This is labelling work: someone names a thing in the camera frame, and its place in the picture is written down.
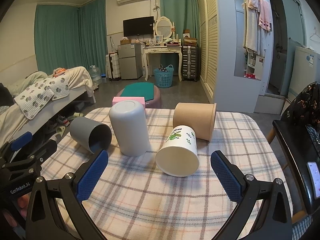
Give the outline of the person's left hand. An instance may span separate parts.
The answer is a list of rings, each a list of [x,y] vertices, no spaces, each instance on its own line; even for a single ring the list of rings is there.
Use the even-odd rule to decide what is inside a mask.
[[[9,201],[3,208],[3,215],[13,228],[18,225],[25,229],[25,220],[29,204],[29,195],[25,194],[16,200]]]

